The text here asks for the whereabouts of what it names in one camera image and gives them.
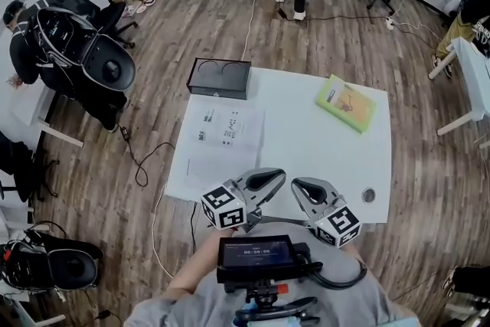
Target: yellow book cover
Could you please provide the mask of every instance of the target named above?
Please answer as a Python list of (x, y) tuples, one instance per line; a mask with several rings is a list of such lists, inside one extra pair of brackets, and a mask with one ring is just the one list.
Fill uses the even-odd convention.
[(330, 76), (316, 103), (359, 132), (368, 129), (376, 108), (376, 103), (371, 98), (335, 75)]

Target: black and white marker cube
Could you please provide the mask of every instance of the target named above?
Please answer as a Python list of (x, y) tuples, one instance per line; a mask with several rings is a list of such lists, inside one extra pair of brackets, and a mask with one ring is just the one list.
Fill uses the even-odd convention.
[(240, 226), (247, 221), (245, 202), (224, 185), (202, 195), (201, 203), (207, 219), (219, 230)]
[(346, 204), (331, 207), (329, 212), (314, 223), (316, 235), (327, 244), (340, 248), (361, 231), (361, 222)]

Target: white paper sheet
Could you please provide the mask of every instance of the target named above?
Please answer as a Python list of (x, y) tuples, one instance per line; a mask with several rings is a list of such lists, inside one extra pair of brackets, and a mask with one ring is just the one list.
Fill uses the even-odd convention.
[(256, 168), (264, 111), (222, 103), (199, 103), (187, 128), (193, 145), (182, 168), (182, 181), (201, 191)]

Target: power strip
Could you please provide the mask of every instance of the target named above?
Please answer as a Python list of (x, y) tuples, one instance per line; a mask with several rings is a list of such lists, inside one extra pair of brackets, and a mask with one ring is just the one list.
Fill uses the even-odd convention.
[(393, 19), (386, 18), (386, 27), (388, 28), (388, 30), (393, 30)]

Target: black hair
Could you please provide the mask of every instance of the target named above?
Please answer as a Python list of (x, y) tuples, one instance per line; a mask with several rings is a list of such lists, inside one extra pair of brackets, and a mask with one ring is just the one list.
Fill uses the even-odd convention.
[(10, 2), (10, 4), (5, 9), (5, 12), (3, 13), (3, 23), (5, 24), (5, 26), (12, 22), (15, 14), (17, 14), (23, 8), (24, 3), (22, 3), (20, 0), (14, 0), (13, 2)]

